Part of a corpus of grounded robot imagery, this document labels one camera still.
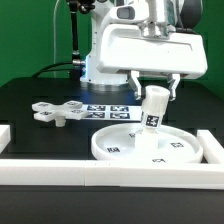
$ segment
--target black cable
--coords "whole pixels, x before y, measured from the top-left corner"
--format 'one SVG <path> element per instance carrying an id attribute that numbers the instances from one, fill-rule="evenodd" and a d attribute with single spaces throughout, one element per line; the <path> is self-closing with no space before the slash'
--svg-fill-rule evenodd
<path id="1" fill-rule="evenodd" d="M 72 69 L 74 69 L 74 68 L 41 70 L 41 71 L 35 73 L 35 76 L 32 76 L 32 78 L 38 78 L 42 73 L 46 73 L 46 72 L 70 71 Z"/>
<path id="2" fill-rule="evenodd" d="M 59 62 L 59 63 L 48 65 L 48 66 L 42 68 L 41 70 L 39 70 L 38 72 L 34 73 L 32 75 L 32 77 L 37 78 L 41 73 L 43 73 L 45 71 L 52 71 L 52 70 L 49 70 L 50 68 L 55 68 L 55 67 L 58 67 L 58 66 L 61 66 L 61 65 L 72 65 L 72 62 L 71 61 L 65 61 L 65 62 Z"/>
<path id="3" fill-rule="evenodd" d="M 179 0 L 176 0 L 176 13 L 177 13 L 177 22 L 180 28 L 184 29 L 184 25 L 182 23 L 182 19 L 180 16 L 180 5 L 179 5 Z"/>

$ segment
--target white cylindrical object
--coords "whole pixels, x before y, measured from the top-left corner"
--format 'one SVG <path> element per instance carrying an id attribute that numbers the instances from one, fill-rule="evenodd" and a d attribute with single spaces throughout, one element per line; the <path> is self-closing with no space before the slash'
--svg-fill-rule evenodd
<path id="1" fill-rule="evenodd" d="M 158 149 L 156 129 L 161 125 L 166 112 L 170 92 L 159 86 L 147 86 L 142 102 L 142 130 L 136 132 L 135 148 L 142 151 Z"/>
<path id="2" fill-rule="evenodd" d="M 160 86 L 147 86 L 142 111 L 148 115 L 163 116 L 166 112 L 170 91 Z"/>
<path id="3" fill-rule="evenodd" d="M 64 116 L 59 116 L 55 118 L 56 127 L 64 127 L 66 123 L 66 119 Z"/>

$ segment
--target green backdrop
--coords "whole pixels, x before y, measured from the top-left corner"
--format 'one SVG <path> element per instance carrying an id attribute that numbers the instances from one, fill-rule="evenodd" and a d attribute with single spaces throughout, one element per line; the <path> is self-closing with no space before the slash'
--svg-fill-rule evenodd
<path id="1" fill-rule="evenodd" d="M 53 63 L 53 11 L 56 0 L 2 1 L 0 6 L 0 85 L 29 77 Z M 203 0 L 204 13 L 196 27 L 204 38 L 208 71 L 198 82 L 224 99 L 223 0 Z M 78 16 L 81 55 L 90 50 L 90 17 Z M 71 59 L 71 22 L 61 0 L 57 14 L 57 61 Z"/>

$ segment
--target white round tray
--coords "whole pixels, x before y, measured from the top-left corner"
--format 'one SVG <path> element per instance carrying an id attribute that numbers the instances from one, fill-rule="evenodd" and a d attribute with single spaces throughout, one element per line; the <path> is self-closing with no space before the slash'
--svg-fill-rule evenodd
<path id="1" fill-rule="evenodd" d="M 108 126 L 92 137 L 92 153 L 98 160 L 147 160 L 150 163 L 199 163 L 203 149 L 195 136 L 183 130 L 162 125 L 158 129 L 158 149 L 142 152 L 135 148 L 135 133 L 140 123 Z"/>

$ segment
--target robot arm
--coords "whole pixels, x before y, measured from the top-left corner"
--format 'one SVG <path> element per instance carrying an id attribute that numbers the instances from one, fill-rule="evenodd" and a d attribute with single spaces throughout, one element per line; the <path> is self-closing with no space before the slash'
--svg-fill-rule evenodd
<path id="1" fill-rule="evenodd" d="M 82 83 L 106 89 L 126 84 L 130 75 L 138 95 L 138 77 L 166 77 L 174 99 L 180 78 L 196 79 L 207 70 L 202 38 L 191 30 L 201 18 L 201 0 L 67 2 L 84 14 L 92 10 L 92 50 Z"/>

